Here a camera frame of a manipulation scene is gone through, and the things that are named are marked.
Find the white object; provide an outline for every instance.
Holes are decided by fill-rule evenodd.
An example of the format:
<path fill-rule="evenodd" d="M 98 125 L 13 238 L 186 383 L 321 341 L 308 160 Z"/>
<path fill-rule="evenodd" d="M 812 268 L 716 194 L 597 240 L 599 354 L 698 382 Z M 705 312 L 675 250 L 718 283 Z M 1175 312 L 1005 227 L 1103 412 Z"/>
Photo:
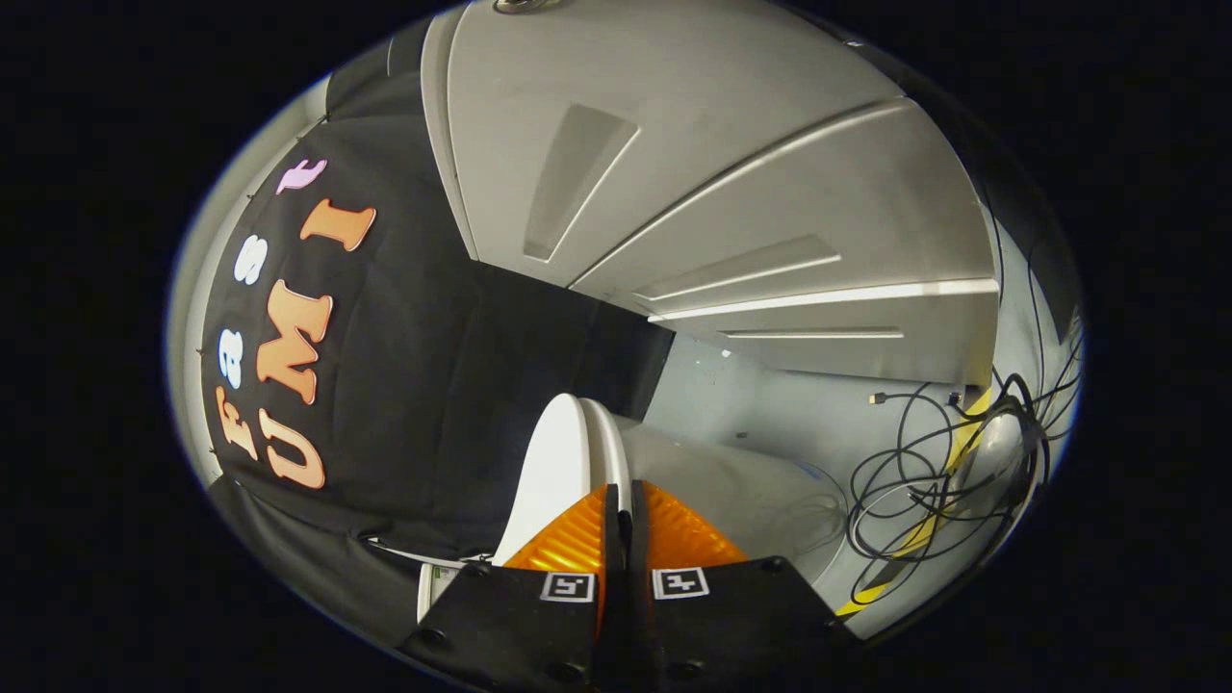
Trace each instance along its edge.
<path fill-rule="evenodd" d="M 493 562 L 527 541 L 595 488 L 615 483 L 621 509 L 631 480 L 679 498 L 749 556 L 782 555 L 812 580 L 838 540 L 841 498 L 832 483 L 788 460 L 680 440 L 614 416 L 594 400 L 558 395 L 545 409 L 522 466 L 509 525 Z"/>
<path fill-rule="evenodd" d="M 460 568 L 424 564 L 419 566 L 419 603 L 415 620 L 424 620 L 424 615 L 432 608 L 432 604 L 441 598 L 445 588 L 453 582 Z"/>
<path fill-rule="evenodd" d="M 557 515 L 604 482 L 593 478 L 590 459 L 582 403 L 577 397 L 558 395 L 531 433 L 509 523 L 492 557 L 495 565 L 505 565 Z"/>

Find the white label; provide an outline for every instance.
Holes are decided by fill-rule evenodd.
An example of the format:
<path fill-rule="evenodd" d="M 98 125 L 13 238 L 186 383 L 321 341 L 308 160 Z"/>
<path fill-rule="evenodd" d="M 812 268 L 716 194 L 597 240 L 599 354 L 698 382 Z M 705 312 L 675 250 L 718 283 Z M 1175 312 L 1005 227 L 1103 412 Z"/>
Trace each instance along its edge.
<path fill-rule="evenodd" d="M 701 568 L 664 568 L 654 571 L 655 599 L 687 599 L 710 594 Z"/>

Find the orange letter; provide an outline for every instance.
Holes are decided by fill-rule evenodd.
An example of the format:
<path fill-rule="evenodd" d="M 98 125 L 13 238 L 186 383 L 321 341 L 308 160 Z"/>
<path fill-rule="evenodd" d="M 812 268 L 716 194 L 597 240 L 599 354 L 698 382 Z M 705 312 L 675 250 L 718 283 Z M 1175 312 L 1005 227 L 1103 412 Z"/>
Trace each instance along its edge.
<path fill-rule="evenodd" d="M 290 443 L 304 456 L 304 464 L 297 465 L 277 454 L 274 450 L 274 445 L 270 445 L 265 449 L 265 454 L 270 456 L 270 466 L 274 467 L 274 474 L 308 488 L 325 486 L 325 467 L 322 466 L 320 455 L 317 454 L 317 449 L 312 446 L 312 443 L 308 443 L 307 438 L 271 419 L 265 409 L 257 409 L 256 418 L 261 422 L 261 435 L 266 440 L 277 438 L 283 443 Z"/>
<path fill-rule="evenodd" d="M 239 409 L 227 401 L 227 395 L 222 386 L 214 390 L 214 398 L 218 400 L 218 416 L 223 419 L 223 437 L 228 443 L 234 443 L 248 450 L 248 454 L 256 459 L 256 445 L 253 444 L 253 432 L 248 424 L 239 420 Z"/>
<path fill-rule="evenodd" d="M 317 374 L 312 369 L 297 371 L 291 366 L 302 366 L 317 360 L 317 350 L 299 334 L 303 330 L 313 344 L 325 338 L 325 326 L 334 300 L 329 296 L 309 298 L 287 289 L 281 279 L 270 290 L 267 311 L 278 337 L 256 348 L 256 377 L 261 382 L 277 380 L 294 390 L 312 404 L 317 400 Z"/>
<path fill-rule="evenodd" d="M 324 236 L 338 240 L 350 253 L 360 247 L 376 218 L 377 211 L 373 207 L 361 212 L 347 212 L 331 206 L 326 197 L 317 202 L 312 213 L 308 215 L 308 221 L 299 229 L 299 239 L 309 236 Z"/>

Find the cabinet door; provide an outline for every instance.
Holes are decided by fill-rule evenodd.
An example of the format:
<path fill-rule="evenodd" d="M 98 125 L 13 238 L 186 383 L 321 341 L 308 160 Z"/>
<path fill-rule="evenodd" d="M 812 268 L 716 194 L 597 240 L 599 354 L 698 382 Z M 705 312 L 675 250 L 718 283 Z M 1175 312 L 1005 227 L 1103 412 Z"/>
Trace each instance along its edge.
<path fill-rule="evenodd" d="M 962 164 L 928 115 L 901 97 L 829 121 L 719 176 L 573 289 L 665 314 L 991 276 L 988 232 Z"/>
<path fill-rule="evenodd" d="M 430 38 L 425 113 L 463 237 L 557 286 L 731 166 L 902 94 L 763 1 L 476 2 Z"/>
<path fill-rule="evenodd" d="M 997 281 L 849 289 L 650 322 L 770 367 L 984 387 L 997 340 Z"/>

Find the pink letter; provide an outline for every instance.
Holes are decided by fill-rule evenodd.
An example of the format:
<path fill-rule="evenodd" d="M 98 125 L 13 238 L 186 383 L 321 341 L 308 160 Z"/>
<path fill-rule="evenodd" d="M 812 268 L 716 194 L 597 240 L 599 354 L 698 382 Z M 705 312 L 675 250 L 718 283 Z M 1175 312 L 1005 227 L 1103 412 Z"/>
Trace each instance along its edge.
<path fill-rule="evenodd" d="M 287 173 L 282 174 L 282 180 L 278 181 L 278 189 L 274 194 L 281 195 L 285 187 L 292 187 L 294 190 L 304 187 L 309 182 L 317 180 L 320 171 L 325 170 L 326 163 L 328 162 L 325 159 L 322 159 L 317 162 L 315 166 L 306 169 L 304 166 L 308 165 L 308 159 L 299 162 L 298 166 L 287 169 Z"/>

